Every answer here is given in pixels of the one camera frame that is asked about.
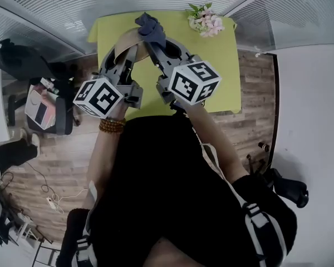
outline person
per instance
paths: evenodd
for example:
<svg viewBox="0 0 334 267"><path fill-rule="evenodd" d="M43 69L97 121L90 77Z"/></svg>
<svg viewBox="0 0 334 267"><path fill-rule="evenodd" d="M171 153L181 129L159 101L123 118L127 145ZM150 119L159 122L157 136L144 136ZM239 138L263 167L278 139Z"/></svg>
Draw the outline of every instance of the person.
<svg viewBox="0 0 334 267"><path fill-rule="evenodd" d="M25 129L20 129L21 139L0 145L0 179L11 166L19 166L40 155L40 138L36 133L28 141Z"/></svg>
<svg viewBox="0 0 334 267"><path fill-rule="evenodd" d="M287 253L291 250L297 231L293 211L246 172L201 104L180 102L188 117L140 117L123 126L122 103L109 122L101 121L87 172L97 199L89 192L82 208L70 211L57 267L72 266L92 208L89 243L98 266L142 266L161 237L204 266L259 266L244 211L205 161L199 139L215 147L235 191L278 221Z"/></svg>

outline hand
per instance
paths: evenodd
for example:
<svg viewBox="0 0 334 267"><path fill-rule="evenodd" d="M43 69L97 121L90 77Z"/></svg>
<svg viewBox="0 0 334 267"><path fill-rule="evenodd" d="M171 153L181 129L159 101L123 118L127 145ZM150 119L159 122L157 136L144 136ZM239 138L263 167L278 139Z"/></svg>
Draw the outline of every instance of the hand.
<svg viewBox="0 0 334 267"><path fill-rule="evenodd" d="M122 99L114 109L112 109L109 114L109 118L113 118L116 121L122 121L125 118L126 110L128 106L125 103L124 99Z"/></svg>

